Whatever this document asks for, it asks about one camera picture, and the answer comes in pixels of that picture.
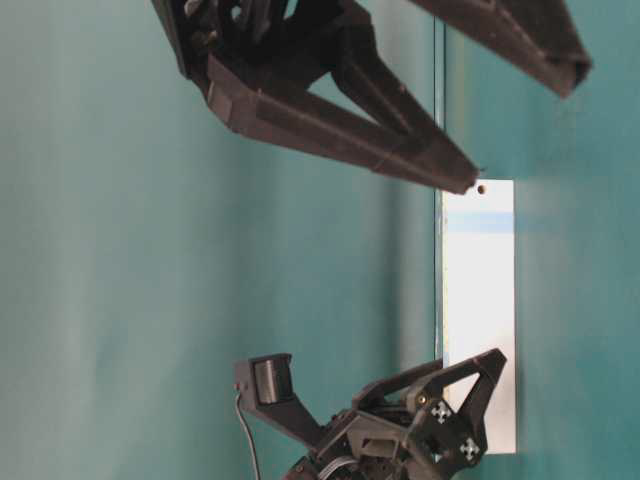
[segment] black cable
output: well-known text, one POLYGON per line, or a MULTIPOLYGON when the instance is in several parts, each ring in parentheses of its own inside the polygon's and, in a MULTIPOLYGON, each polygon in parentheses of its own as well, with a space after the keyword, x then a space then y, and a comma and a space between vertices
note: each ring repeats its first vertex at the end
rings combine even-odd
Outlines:
POLYGON ((258 454, 256 453, 256 444, 253 441, 253 435, 251 434, 251 429, 249 429, 249 425, 242 415, 242 411, 240 410, 240 399, 242 398, 242 394, 239 393, 236 396, 236 415, 238 415, 238 420, 240 420, 240 424, 242 425, 242 429, 244 433, 247 435, 247 441, 249 442, 249 449, 251 450, 251 462, 253 463, 253 472, 255 473, 256 480, 262 480, 262 476, 260 475, 260 465, 258 465, 258 454))

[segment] black 3d-printed part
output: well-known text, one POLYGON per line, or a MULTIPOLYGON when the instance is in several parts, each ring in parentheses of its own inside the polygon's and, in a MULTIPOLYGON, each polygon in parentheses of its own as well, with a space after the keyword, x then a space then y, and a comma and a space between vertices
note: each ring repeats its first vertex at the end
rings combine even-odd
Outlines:
POLYGON ((476 466, 487 451, 484 415, 506 362, 499 350, 444 369, 442 361, 428 363, 371 383, 324 427, 290 389, 290 359, 280 354, 236 365, 245 399, 241 408, 309 448, 285 480, 330 480, 334 474, 350 480, 447 480, 476 466), (455 412, 444 389, 476 374, 455 412), (399 398, 390 400, 392 394, 399 398), (263 396, 267 403, 256 401, 263 396))
MULTIPOLYGON (((562 96, 591 61, 562 0, 413 0, 562 96)), ((380 59, 354 0, 153 0, 180 71, 246 137, 455 193, 478 169, 380 59), (308 91, 330 73, 363 118, 308 91)))

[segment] cable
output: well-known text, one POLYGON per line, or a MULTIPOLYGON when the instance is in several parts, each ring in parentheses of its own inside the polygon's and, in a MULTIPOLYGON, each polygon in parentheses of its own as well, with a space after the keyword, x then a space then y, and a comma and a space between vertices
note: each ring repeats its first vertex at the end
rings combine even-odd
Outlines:
POLYGON ((358 461, 353 457, 338 457, 334 458, 332 462, 330 462, 326 467, 322 469, 322 471, 318 474, 319 480, 329 480, 329 477, 333 475, 337 470, 342 467, 346 467, 347 465, 355 465, 358 461))
POLYGON ((249 425, 242 415, 240 411, 240 399, 242 398, 242 394, 239 393, 236 396, 236 415, 238 415, 238 420, 240 420, 240 424, 242 425, 242 429, 244 433, 247 435, 247 441, 249 442, 249 449, 251 450, 251 462, 253 463, 253 472, 255 473, 256 480, 262 480, 262 476, 260 475, 260 465, 258 465, 258 454, 256 453, 256 444, 253 441, 253 435, 251 434, 251 430, 249 429, 249 425))

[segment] teal wall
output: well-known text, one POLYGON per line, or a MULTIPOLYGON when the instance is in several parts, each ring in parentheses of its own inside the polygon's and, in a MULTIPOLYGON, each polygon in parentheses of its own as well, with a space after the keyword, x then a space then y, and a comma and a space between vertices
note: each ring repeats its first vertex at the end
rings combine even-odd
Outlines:
POLYGON ((640 4, 568 4, 596 68, 566 102, 448 38, 449 131, 516 182, 520 453, 464 478, 638 478, 640 4))
MULTIPOLYGON (((432 105, 433 22, 369 3, 432 105)), ((293 353, 327 420, 432 358, 432 252, 432 191, 227 132, 150 2, 0 4, 3 480, 250 478, 233 361, 293 353)))

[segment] screw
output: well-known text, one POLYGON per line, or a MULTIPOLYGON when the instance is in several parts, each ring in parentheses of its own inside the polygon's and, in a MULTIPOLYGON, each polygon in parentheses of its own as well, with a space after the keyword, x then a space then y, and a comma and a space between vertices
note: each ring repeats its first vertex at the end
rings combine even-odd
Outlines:
POLYGON ((187 3, 184 4, 184 13, 187 18, 196 13, 202 6, 202 3, 203 0, 188 0, 187 3))

